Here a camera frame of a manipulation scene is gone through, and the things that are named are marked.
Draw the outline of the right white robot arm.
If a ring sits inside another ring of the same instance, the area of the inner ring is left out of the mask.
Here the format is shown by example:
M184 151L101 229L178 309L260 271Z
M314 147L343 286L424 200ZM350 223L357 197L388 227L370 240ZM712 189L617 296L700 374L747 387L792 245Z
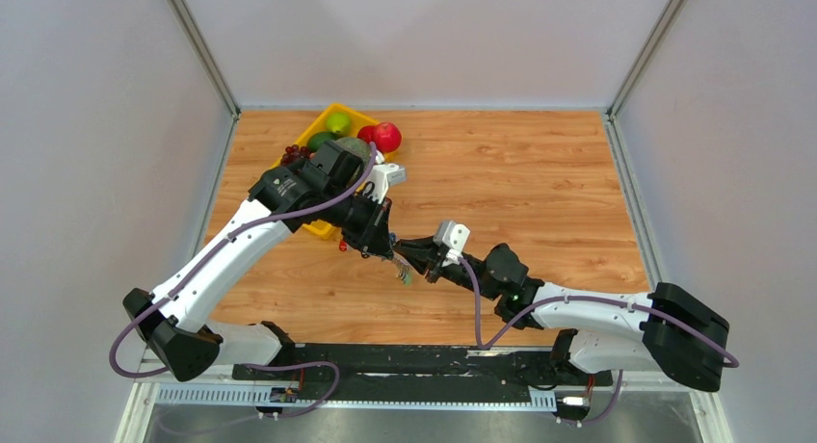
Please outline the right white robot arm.
M721 388L739 360L727 350L728 321L680 286L614 294L570 289L529 275L507 244L480 259L432 237L399 240L394 250L427 281L448 280L496 303L509 329L557 329L550 356L555 378L571 383L608 370L660 371L686 387Z

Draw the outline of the large metal keyring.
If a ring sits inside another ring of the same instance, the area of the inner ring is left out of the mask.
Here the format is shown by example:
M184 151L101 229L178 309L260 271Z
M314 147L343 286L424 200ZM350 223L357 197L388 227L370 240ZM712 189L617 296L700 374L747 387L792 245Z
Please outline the large metal keyring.
M401 280L401 276L403 274L412 274L412 267L411 265L401 256L395 255L392 258L392 263L394 264L397 270L397 278Z

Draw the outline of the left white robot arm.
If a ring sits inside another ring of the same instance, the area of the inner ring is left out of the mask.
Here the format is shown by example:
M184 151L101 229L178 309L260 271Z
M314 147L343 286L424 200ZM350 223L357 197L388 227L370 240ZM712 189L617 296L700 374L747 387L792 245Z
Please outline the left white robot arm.
M339 228L364 256L393 257L388 190L406 181L404 167L387 163L374 147L363 160L339 142L324 143L308 160L266 170L221 231L178 272L154 289L135 288L122 305L130 323L109 352L121 376L143 378L119 366L117 352L136 331L178 381L214 365L257 364L269 378L286 378L295 365L289 339L270 322L234 325L211 314L241 277L267 252L304 225Z

